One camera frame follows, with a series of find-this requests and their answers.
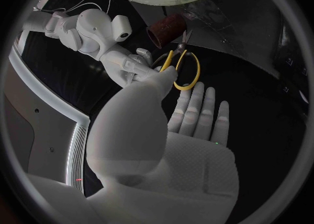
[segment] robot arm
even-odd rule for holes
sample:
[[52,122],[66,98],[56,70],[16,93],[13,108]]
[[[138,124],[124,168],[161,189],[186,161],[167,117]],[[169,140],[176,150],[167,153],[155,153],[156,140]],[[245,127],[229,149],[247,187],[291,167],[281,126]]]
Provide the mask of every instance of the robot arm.
[[111,21],[99,9],[88,9],[76,16],[35,11],[23,29],[44,32],[47,37],[60,39],[66,47],[101,61],[110,78],[121,87],[156,73],[150,68],[152,57],[148,51],[138,49],[139,55],[133,55],[117,44],[132,33],[126,16],[116,16]]

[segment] brown tube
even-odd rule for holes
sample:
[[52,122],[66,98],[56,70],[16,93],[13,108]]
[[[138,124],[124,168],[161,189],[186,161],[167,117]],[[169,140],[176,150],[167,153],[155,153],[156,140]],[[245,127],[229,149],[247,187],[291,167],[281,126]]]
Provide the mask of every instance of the brown tube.
[[186,30],[186,23],[180,14],[173,14],[158,21],[146,30],[152,42],[157,48],[161,49],[183,34]]

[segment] rust-colored pipe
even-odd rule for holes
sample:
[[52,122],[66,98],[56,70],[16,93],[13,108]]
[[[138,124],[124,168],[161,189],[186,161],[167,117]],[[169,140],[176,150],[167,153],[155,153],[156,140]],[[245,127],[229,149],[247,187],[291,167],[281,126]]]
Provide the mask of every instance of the rust-colored pipe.
[[161,49],[183,34],[186,30],[186,23],[180,14],[173,14],[158,21],[146,30],[156,47]]

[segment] scissor blade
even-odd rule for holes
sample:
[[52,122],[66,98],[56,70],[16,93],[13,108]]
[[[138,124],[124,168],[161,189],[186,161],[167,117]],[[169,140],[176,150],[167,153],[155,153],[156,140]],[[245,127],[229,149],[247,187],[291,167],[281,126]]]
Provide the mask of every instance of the scissor blade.
[[189,38],[191,37],[191,34],[192,34],[192,30],[191,30],[188,34],[186,34],[186,36],[185,36],[185,38],[184,38],[184,42],[185,42],[185,43],[188,42]]

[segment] wire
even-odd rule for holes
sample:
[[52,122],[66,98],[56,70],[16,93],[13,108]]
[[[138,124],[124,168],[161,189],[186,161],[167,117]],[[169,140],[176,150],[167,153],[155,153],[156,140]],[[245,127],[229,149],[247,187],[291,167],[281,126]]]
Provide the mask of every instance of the wire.
[[[68,10],[66,10],[65,8],[56,8],[56,9],[53,9],[53,10],[47,10],[47,9],[40,9],[40,8],[38,8],[37,6],[36,6],[36,9],[39,10],[39,11],[44,11],[44,12],[54,12],[54,11],[57,11],[57,10],[59,10],[59,9],[63,9],[64,11],[61,11],[61,12],[67,13],[67,12],[73,11],[73,10],[75,10],[76,8],[81,7],[81,6],[85,5],[85,4],[94,4],[94,5],[96,5],[100,10],[102,10],[102,9],[100,8],[100,6],[97,5],[96,3],[84,3],[84,4],[80,5],[83,1],[85,1],[85,0],[81,0],[78,4],[76,4],[75,6],[73,6],[72,8],[70,8],[70,9],[68,9]],[[111,0],[109,0],[109,3],[108,3],[107,13],[109,12],[110,5],[111,5]]]

